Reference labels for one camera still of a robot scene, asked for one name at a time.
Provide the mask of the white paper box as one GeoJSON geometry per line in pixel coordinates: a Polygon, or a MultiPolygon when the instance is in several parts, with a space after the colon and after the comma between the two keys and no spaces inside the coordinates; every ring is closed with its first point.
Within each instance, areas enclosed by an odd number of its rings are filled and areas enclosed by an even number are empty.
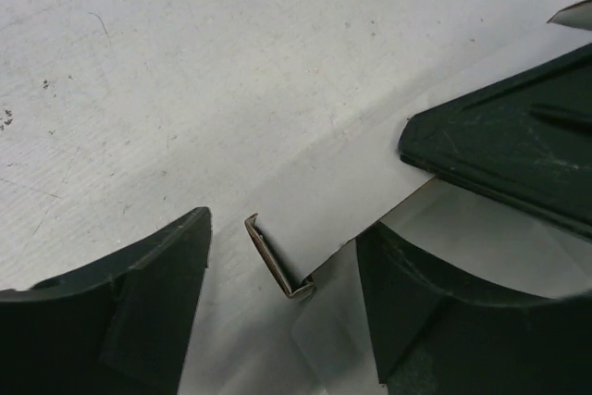
{"type": "Polygon", "coordinates": [[[259,216],[297,278],[424,182],[395,145],[404,120],[537,61],[524,49],[583,0],[314,0],[256,12],[204,59],[185,197],[214,238],[183,394],[319,391],[243,226],[259,216]]]}

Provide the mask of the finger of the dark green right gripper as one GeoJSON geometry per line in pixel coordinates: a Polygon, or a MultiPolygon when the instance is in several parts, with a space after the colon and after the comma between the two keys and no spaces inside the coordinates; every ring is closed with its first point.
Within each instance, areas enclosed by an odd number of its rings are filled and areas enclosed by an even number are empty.
{"type": "Polygon", "coordinates": [[[591,236],[591,47],[413,116],[402,162],[591,236]]]}

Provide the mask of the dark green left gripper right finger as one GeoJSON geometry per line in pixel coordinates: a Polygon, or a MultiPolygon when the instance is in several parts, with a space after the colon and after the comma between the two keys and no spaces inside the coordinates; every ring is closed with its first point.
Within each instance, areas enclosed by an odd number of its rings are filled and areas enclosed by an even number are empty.
{"type": "Polygon", "coordinates": [[[471,275],[384,224],[355,241],[378,380],[391,394],[587,394],[591,296],[471,275]]]}

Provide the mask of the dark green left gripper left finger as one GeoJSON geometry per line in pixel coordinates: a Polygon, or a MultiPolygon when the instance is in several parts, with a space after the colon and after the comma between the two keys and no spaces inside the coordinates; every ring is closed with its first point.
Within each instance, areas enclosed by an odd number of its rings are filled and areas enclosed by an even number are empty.
{"type": "Polygon", "coordinates": [[[212,215],[27,290],[1,293],[5,394],[175,394],[207,268],[212,215]]]}

